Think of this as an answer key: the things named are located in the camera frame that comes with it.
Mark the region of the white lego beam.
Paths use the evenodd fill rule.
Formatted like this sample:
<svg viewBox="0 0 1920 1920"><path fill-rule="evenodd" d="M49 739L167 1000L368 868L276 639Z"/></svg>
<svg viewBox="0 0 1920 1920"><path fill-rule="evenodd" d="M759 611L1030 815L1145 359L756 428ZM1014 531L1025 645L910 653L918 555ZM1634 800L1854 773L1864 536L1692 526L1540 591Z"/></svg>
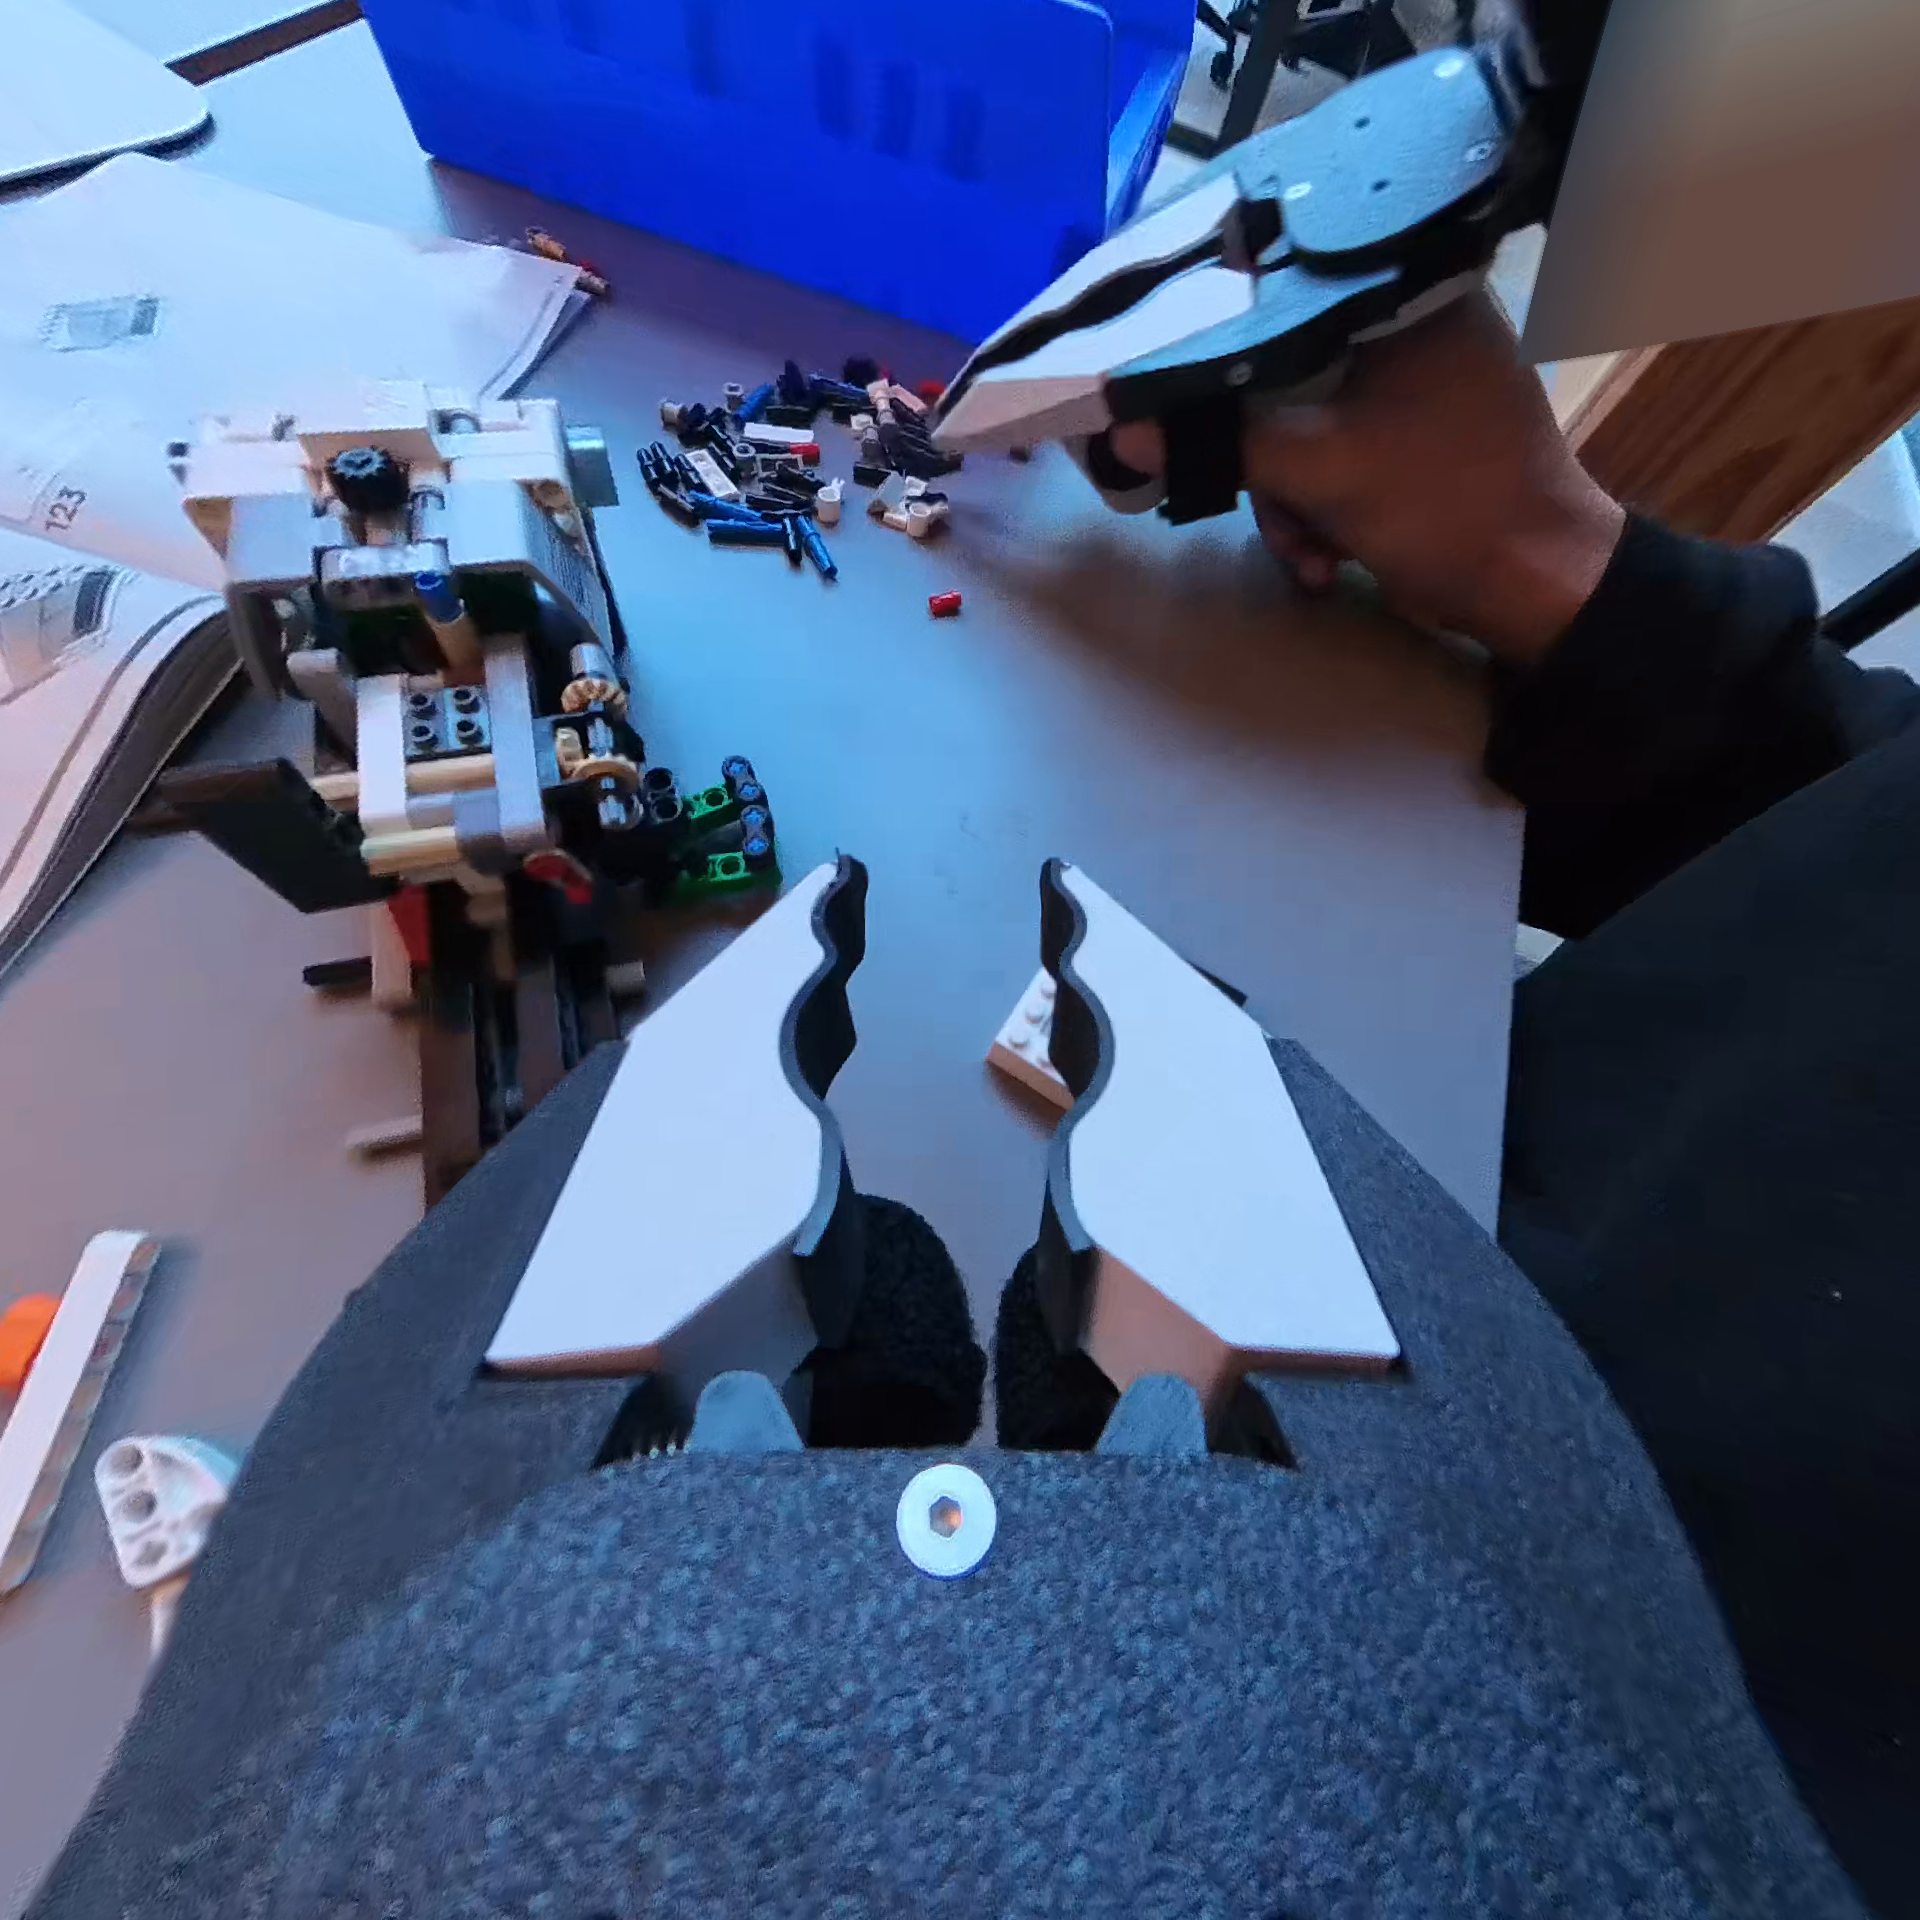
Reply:
<svg viewBox="0 0 1920 1920"><path fill-rule="evenodd" d="M92 1237L24 1368L1 1436L1 1595L33 1571L158 1256L149 1231Z"/></svg>

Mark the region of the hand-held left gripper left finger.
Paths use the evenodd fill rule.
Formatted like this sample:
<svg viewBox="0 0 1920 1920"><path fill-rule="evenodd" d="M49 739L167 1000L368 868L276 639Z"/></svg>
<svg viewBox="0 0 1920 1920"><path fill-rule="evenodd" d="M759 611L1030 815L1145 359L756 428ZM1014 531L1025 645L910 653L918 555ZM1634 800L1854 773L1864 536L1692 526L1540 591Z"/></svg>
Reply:
<svg viewBox="0 0 1920 1920"><path fill-rule="evenodd" d="M495 1323L497 1375L793 1375L864 1281L826 1105L868 868L807 871L624 1043Z"/></svg>

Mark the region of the person's right hand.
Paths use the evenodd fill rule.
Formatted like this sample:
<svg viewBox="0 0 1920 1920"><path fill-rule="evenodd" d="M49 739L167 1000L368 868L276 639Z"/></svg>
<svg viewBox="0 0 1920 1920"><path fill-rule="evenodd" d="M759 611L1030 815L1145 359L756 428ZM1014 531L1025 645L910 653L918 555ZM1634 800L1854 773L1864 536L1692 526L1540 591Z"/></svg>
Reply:
<svg viewBox="0 0 1920 1920"><path fill-rule="evenodd" d="M1506 668L1545 660L1624 531L1486 291L1357 348L1328 400L1246 412L1239 470L1300 587L1353 564L1394 617Z"/></svg>

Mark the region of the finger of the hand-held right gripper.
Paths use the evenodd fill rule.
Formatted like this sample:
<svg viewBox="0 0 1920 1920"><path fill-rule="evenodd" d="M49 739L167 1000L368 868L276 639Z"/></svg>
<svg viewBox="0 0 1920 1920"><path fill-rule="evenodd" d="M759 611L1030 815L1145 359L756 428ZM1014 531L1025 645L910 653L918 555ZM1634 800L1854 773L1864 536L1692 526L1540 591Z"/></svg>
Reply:
<svg viewBox="0 0 1920 1920"><path fill-rule="evenodd" d="M1248 319L1280 238L1270 188L1196 188L1082 256L993 331L992 351L1154 351Z"/></svg>
<svg viewBox="0 0 1920 1920"><path fill-rule="evenodd" d="M943 447L1007 447L1109 424L1113 369L1240 318L1255 286L1250 276L1169 276L1103 319L1089 316L1089 302L1069 310L1036 299L970 353L930 436Z"/></svg>

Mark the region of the partly built lego truck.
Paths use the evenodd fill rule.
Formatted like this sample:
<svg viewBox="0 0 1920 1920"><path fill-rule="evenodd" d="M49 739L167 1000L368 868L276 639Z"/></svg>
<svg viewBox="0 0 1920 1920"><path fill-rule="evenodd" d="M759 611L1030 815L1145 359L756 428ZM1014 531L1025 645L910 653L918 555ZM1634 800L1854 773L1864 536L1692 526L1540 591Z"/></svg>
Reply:
<svg viewBox="0 0 1920 1920"><path fill-rule="evenodd" d="M751 761L684 782L644 745L594 511L604 440L552 400L376 383L321 413L205 415L167 447L224 572L249 680L300 704L305 761L202 761L134 823L192 832L368 955L305 972L416 1024L414 1148L436 1204L644 985L632 918L769 895Z"/></svg>

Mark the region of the white windshield lego assembly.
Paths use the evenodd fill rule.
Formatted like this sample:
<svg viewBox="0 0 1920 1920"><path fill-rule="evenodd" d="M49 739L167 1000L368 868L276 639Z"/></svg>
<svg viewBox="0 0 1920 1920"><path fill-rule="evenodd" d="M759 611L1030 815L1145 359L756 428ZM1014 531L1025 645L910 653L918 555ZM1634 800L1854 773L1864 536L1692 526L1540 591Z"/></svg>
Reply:
<svg viewBox="0 0 1920 1920"><path fill-rule="evenodd" d="M1069 1076L1050 1060L1062 1000L1057 982L1033 973L989 1045L989 1064L1055 1108L1069 1105ZM1101 1110L1168 1121L1263 1112L1284 1093L1270 1047L1223 982L1182 953L1106 976L1097 1007L1109 1019L1110 1073Z"/></svg>

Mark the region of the black chair base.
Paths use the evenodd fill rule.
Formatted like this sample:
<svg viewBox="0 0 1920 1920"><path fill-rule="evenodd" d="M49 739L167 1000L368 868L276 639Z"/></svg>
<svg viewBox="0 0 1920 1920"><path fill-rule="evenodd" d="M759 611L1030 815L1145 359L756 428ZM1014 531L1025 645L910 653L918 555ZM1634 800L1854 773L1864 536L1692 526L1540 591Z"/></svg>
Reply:
<svg viewBox="0 0 1920 1920"><path fill-rule="evenodd" d="M1394 3L1201 3L1196 25L1217 40L1206 73L1225 107L1212 133L1184 119L1168 124L1165 143L1193 159L1212 159L1257 128L1280 71L1297 75L1311 64L1353 83L1416 49Z"/></svg>

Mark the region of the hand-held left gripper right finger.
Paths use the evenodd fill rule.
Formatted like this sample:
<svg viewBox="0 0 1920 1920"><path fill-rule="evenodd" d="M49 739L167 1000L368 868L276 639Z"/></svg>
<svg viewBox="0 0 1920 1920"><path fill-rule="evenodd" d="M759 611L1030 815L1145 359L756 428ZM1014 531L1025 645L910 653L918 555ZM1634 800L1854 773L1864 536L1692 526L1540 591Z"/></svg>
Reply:
<svg viewBox="0 0 1920 1920"><path fill-rule="evenodd" d="M1380 1374L1401 1342L1273 1040L1082 868L1039 877L1047 1151L1039 1310L1114 1384Z"/></svg>

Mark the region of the white rounded triangle lego piece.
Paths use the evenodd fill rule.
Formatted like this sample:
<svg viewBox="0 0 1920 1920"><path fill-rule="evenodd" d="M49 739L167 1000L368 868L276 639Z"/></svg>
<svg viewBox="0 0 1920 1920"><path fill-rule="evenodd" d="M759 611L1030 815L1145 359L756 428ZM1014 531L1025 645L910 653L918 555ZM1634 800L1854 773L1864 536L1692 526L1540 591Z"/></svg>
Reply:
<svg viewBox="0 0 1920 1920"><path fill-rule="evenodd" d="M94 1485L124 1581L158 1588L198 1560L237 1475L232 1456L182 1432L126 1436L97 1456Z"/></svg>

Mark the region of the person's right forearm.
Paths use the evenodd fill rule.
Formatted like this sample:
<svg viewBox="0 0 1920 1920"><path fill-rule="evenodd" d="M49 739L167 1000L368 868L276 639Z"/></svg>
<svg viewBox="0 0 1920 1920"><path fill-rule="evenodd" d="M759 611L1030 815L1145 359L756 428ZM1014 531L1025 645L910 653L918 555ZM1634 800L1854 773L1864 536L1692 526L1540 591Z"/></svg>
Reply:
<svg viewBox="0 0 1920 1920"><path fill-rule="evenodd" d="M1916 716L1910 678L1825 639L1797 552L1626 515L1568 630L1494 671L1482 771L1527 815L1520 918L1590 935Z"/></svg>

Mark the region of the blue plastic bin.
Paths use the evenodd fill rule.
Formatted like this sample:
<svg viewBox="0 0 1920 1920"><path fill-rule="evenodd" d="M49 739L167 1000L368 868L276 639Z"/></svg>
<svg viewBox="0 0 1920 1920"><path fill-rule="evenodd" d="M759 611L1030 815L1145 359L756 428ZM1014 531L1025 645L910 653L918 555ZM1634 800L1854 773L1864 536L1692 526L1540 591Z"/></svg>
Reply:
<svg viewBox="0 0 1920 1920"><path fill-rule="evenodd" d="M1124 224L1193 3L366 3L421 148L977 343Z"/></svg>

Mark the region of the open instruction booklet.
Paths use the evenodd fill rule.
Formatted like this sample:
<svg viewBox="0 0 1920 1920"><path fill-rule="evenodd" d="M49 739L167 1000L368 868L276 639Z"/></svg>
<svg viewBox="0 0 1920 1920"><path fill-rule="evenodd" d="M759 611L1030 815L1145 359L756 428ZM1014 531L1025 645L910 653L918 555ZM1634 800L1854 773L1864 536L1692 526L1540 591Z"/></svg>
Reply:
<svg viewBox="0 0 1920 1920"><path fill-rule="evenodd" d="M535 400L583 299L529 251L132 152L5 208L5 972L246 671L167 447L376 383Z"/></svg>

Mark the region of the pile of small lego pieces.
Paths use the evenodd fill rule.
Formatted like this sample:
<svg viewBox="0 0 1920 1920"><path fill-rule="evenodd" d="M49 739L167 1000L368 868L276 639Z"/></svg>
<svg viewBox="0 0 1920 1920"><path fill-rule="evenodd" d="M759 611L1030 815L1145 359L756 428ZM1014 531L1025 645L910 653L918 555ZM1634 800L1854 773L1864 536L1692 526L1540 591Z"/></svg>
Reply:
<svg viewBox="0 0 1920 1920"><path fill-rule="evenodd" d="M943 533L965 452L933 431L941 382L908 387L874 356L788 359L714 400L662 400L637 475L673 524L722 551L767 551L833 584L831 536L857 515L911 543Z"/></svg>

